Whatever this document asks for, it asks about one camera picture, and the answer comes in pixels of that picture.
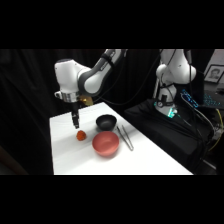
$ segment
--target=small black bowl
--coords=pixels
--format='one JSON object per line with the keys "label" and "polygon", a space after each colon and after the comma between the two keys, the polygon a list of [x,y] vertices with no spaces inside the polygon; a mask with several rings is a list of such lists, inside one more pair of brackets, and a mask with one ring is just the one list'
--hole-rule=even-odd
{"label": "small black bowl", "polygon": [[112,131],[116,123],[117,118],[112,115],[103,115],[96,120],[96,124],[101,131]]}

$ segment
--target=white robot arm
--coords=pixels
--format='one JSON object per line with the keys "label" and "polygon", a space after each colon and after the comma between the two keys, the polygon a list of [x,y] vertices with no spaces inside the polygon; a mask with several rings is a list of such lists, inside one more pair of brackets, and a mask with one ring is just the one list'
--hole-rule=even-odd
{"label": "white robot arm", "polygon": [[176,84],[188,84],[196,77],[196,69],[185,58],[183,49],[164,49],[161,54],[163,64],[157,69],[156,75],[160,80],[160,92],[155,108],[162,114],[173,118],[177,113],[174,99]]}
{"label": "white robot arm", "polygon": [[107,49],[92,69],[72,59],[60,60],[55,64],[56,77],[60,85],[60,91],[56,92],[55,96],[70,104],[76,128],[79,128],[79,96],[99,95],[113,67],[126,56],[126,52],[127,49]]}

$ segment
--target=table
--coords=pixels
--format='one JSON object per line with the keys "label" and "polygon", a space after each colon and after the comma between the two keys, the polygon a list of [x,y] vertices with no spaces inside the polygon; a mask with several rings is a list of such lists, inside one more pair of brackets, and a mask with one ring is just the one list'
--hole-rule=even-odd
{"label": "table", "polygon": [[[114,115],[124,125],[135,147],[131,152],[119,133],[120,145],[110,158],[99,156],[92,147],[99,133],[96,119]],[[80,129],[75,129],[71,114],[50,119],[52,157],[55,175],[192,175],[187,169],[140,133],[105,103],[80,110]],[[83,130],[87,139],[79,142],[76,134]]]}

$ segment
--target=black background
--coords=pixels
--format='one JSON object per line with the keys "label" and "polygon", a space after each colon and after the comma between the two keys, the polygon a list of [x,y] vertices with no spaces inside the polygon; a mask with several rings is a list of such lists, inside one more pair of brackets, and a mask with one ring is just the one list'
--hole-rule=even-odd
{"label": "black background", "polygon": [[[54,64],[60,59],[71,58],[92,68],[104,51],[0,49],[0,145],[29,174],[53,174],[49,118],[68,112],[65,104],[54,97],[54,93],[59,91]],[[204,71],[213,51],[192,49],[193,66]],[[108,78],[102,93],[119,74],[121,78],[104,98],[116,103],[131,99],[158,54],[158,49],[129,49],[127,58]],[[110,106],[123,115],[125,109],[151,98],[158,65],[159,61],[132,102],[125,106]]]}

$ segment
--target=red bowl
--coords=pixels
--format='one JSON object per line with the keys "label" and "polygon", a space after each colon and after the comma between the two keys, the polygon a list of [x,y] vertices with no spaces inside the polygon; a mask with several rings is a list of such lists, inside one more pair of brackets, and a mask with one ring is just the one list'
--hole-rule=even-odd
{"label": "red bowl", "polygon": [[93,148],[101,156],[113,155],[119,146],[119,138],[110,131],[99,133],[92,142]]}

